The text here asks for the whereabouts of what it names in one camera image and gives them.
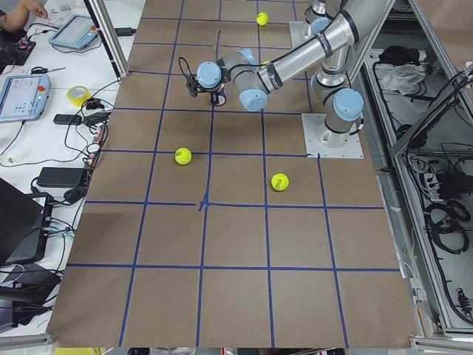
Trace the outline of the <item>person's hand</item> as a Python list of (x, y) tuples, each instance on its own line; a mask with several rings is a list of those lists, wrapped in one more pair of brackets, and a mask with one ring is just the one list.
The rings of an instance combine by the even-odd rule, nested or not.
[(24, 6), (29, 10), (30, 13), (34, 14), (39, 18), (48, 18), (48, 12), (43, 3), (35, 0), (25, 0)]

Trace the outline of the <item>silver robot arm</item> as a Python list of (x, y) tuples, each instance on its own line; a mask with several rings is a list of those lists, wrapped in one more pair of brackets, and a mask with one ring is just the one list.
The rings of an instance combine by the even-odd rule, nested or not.
[(325, 146), (340, 147), (354, 135), (353, 124), (360, 118), (364, 101), (347, 86), (347, 57), (350, 48), (367, 37), (390, 11), (389, 1), (312, 1), (305, 11), (303, 41), (266, 64), (258, 64), (250, 49), (201, 63), (188, 73), (186, 87), (191, 97), (208, 93), (218, 105), (223, 85), (231, 83), (239, 101), (249, 112), (265, 107), (268, 96), (302, 72), (318, 70), (311, 89), (326, 110), (317, 130)]
[(312, 0), (304, 12), (306, 25), (304, 35), (311, 37), (317, 32), (324, 30), (331, 22), (331, 17), (326, 12), (325, 0)]

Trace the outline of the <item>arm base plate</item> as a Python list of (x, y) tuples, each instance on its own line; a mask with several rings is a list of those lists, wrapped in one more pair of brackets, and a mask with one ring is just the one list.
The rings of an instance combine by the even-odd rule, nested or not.
[(309, 158), (363, 159), (358, 133), (334, 133), (325, 125), (325, 114), (302, 114), (306, 156)]
[(306, 21), (289, 21), (289, 29), (292, 47), (300, 45), (310, 36), (310, 25)]

